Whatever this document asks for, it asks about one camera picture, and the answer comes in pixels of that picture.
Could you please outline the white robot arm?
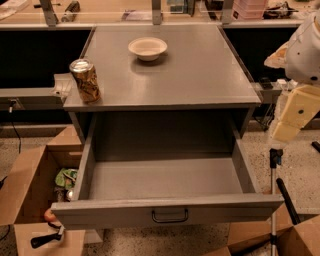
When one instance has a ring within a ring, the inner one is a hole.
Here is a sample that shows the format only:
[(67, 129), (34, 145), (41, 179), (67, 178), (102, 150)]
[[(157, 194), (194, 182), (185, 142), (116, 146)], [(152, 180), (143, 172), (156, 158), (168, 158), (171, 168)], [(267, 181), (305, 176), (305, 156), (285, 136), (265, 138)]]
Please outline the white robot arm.
[(283, 68), (297, 83), (291, 91), (282, 90), (269, 130), (273, 147), (283, 148), (320, 111), (320, 13), (310, 14), (264, 65)]

